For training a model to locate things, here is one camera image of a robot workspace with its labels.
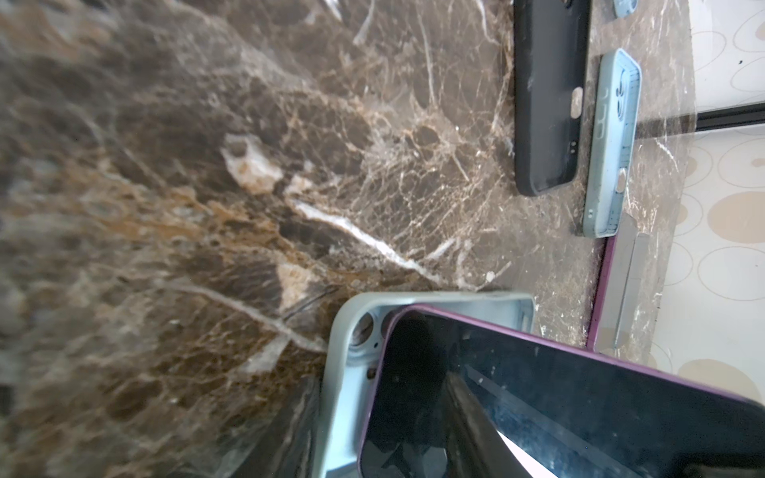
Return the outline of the black phone purple edge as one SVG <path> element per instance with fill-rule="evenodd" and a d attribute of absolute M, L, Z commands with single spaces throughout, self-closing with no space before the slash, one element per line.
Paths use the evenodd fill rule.
<path fill-rule="evenodd" d="M 382 352 L 364 477 L 447 477 L 448 372 L 530 477 L 764 473 L 764 408 L 743 396 L 430 306 L 393 316 Z"/>

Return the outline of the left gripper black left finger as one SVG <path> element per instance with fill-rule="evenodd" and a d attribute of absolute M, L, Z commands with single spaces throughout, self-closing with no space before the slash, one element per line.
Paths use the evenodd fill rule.
<path fill-rule="evenodd" d="M 232 477 L 310 477 L 320 405 L 320 380 L 298 382 Z"/>

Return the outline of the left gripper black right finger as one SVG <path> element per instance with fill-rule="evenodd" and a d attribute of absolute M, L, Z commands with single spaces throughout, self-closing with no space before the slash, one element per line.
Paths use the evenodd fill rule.
<path fill-rule="evenodd" d="M 530 477 L 488 419 L 461 376 L 448 372 L 442 386 L 447 477 Z"/>

